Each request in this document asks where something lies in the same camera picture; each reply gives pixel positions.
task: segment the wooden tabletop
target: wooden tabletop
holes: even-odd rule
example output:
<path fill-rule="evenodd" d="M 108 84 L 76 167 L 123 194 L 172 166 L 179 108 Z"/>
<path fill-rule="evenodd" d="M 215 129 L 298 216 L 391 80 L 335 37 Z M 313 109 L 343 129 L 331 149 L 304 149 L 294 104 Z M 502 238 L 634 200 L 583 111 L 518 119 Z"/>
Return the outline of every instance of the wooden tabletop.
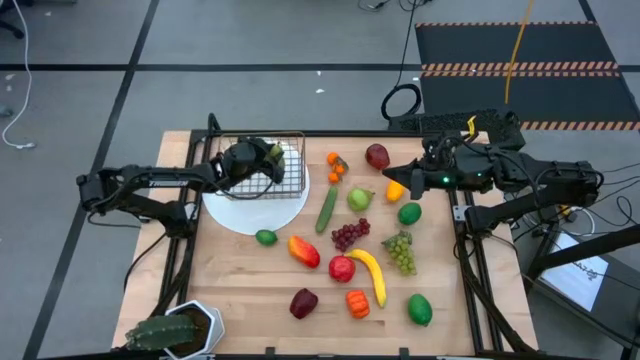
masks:
<path fill-rule="evenodd" d="M 166 132 L 157 165 L 184 166 L 188 139 L 189 132 Z M 486 136 L 479 141 L 486 141 Z M 366 148 L 376 142 L 389 150 L 391 166 L 406 164 L 423 153 L 420 138 L 306 139 L 309 198 L 300 214 L 277 231 L 279 241 L 273 247 L 263 247 L 252 236 L 227 230 L 203 209 L 188 299 L 217 307 L 222 313 L 226 335 L 214 352 L 262 354 L 266 347 L 274 346 L 278 354 L 393 355 L 398 354 L 398 348 L 407 347 L 412 355 L 473 354 L 460 266 L 453 256 L 455 237 L 447 194 L 441 190 L 425 192 L 419 200 L 422 218 L 412 226 L 401 226 L 396 213 L 409 201 L 408 194 L 398 203 L 387 203 L 384 195 L 388 179 L 364 159 Z M 314 225 L 329 187 L 326 180 L 329 151 L 338 152 L 350 170 L 340 185 L 327 231 L 317 235 Z M 365 215 L 371 223 L 371 233 L 356 241 L 354 247 L 367 250 L 380 263 L 388 296 L 384 309 L 375 301 L 371 277 L 364 264 L 356 264 L 356 274 L 348 284 L 338 284 L 328 275 L 329 261 L 339 255 L 330 231 L 355 223 L 361 217 L 346 203 L 347 193 L 354 186 L 376 192 Z M 153 189 L 150 197 L 169 201 L 178 197 L 178 190 Z M 502 193 L 494 190 L 475 195 L 475 200 L 479 205 L 495 205 L 502 202 Z M 413 234 L 417 276 L 401 276 L 380 244 L 400 229 Z M 158 223 L 144 225 L 134 256 L 163 231 Z M 506 225 L 500 225 L 494 233 L 511 239 Z M 321 262 L 317 269 L 308 269 L 289 255 L 287 239 L 291 235 L 303 237 L 318 249 Z M 124 333 L 148 316 L 156 305 L 167 248 L 168 241 L 164 241 L 131 274 L 114 346 L 123 345 Z M 484 248 L 496 305 L 522 338 L 537 347 L 515 252 L 491 238 L 484 240 Z M 289 313 L 289 304 L 304 287 L 318 295 L 319 303 L 309 316 L 298 320 Z M 351 318 L 347 310 L 345 294 L 352 289 L 363 289 L 369 299 L 371 314 L 363 320 Z M 408 318 L 406 303 L 414 293 L 424 295 L 433 307 L 433 320 L 426 328 L 414 325 Z M 483 341 L 490 349 L 485 313 L 479 302 L 478 305 Z"/>

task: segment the orange bell pepper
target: orange bell pepper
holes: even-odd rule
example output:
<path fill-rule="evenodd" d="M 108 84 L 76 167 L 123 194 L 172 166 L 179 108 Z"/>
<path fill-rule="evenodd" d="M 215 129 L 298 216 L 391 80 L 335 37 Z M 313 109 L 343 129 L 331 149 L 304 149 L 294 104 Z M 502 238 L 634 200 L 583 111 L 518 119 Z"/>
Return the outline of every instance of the orange bell pepper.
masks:
<path fill-rule="evenodd" d="M 347 306 L 351 316 L 356 319 L 369 315 L 369 301 L 362 290 L 352 290 L 347 293 Z"/>

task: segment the red apple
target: red apple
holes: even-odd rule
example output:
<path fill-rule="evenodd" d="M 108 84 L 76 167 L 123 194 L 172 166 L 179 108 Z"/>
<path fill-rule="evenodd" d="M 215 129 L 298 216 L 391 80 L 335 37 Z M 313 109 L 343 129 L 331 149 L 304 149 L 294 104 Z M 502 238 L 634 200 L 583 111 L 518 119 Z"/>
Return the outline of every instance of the red apple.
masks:
<path fill-rule="evenodd" d="M 386 169 L 391 163 L 387 149 L 380 144 L 372 144 L 369 146 L 364 157 L 367 159 L 369 165 L 378 170 Z"/>
<path fill-rule="evenodd" d="M 346 256 L 335 256 L 329 262 L 329 276 L 337 282 L 349 282 L 356 273 L 356 264 Z"/>

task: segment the white cable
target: white cable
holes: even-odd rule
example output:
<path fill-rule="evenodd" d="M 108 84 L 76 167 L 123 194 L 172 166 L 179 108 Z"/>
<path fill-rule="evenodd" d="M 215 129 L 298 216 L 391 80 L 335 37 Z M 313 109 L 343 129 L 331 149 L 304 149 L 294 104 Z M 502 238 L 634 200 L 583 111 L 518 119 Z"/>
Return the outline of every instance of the white cable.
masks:
<path fill-rule="evenodd" d="M 22 150 L 34 148 L 36 147 L 36 144 L 32 142 L 27 144 L 14 144 L 7 140 L 7 131 L 9 131 L 9 129 L 18 121 L 18 119 L 20 119 L 20 116 L 22 116 L 24 111 L 27 109 L 27 105 L 29 104 L 29 97 L 31 96 L 31 82 L 33 81 L 33 77 L 31 76 L 31 70 L 29 70 L 29 29 L 27 29 L 27 22 L 24 20 L 24 16 L 22 16 L 22 11 L 20 11 L 20 6 L 18 6 L 18 2 L 16 0 L 13 0 L 13 5 L 16 7 L 18 16 L 20 16 L 20 21 L 22 21 L 22 27 L 24 28 L 24 68 L 27 69 L 27 75 L 29 76 L 29 85 L 27 85 L 27 95 L 25 95 L 22 109 L 20 109 L 18 115 L 13 118 L 9 125 L 4 128 L 4 131 L 2 131 L 2 140 L 5 144 L 13 146 L 18 150 Z"/>
<path fill-rule="evenodd" d="M 573 236 L 584 236 L 584 237 L 589 237 L 589 236 L 593 236 L 593 234 L 596 232 L 596 221 L 593 219 L 593 216 L 591 215 L 591 213 L 589 212 L 589 210 L 580 207 L 580 206 L 572 206 L 571 207 L 571 211 L 573 212 L 577 212 L 577 211 L 582 211 L 583 213 L 587 214 L 587 216 L 589 217 L 589 221 L 591 222 L 591 231 L 588 233 L 584 233 L 584 234 L 579 234 L 579 233 L 575 233 L 575 232 L 571 232 L 571 231 L 567 231 L 566 229 L 562 229 L 562 231 L 567 232 Z"/>

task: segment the red pepper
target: red pepper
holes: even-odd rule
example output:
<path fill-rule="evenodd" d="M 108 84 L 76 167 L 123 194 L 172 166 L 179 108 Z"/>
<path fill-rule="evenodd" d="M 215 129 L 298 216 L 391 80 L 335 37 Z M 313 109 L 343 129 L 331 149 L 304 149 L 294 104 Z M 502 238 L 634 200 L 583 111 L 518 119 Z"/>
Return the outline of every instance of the red pepper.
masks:
<path fill-rule="evenodd" d="M 289 311 L 296 318 L 302 319 L 309 315 L 309 313 L 315 309 L 316 305 L 318 305 L 318 297 L 316 294 L 304 288 L 298 291 L 293 297 L 293 300 L 291 300 Z"/>

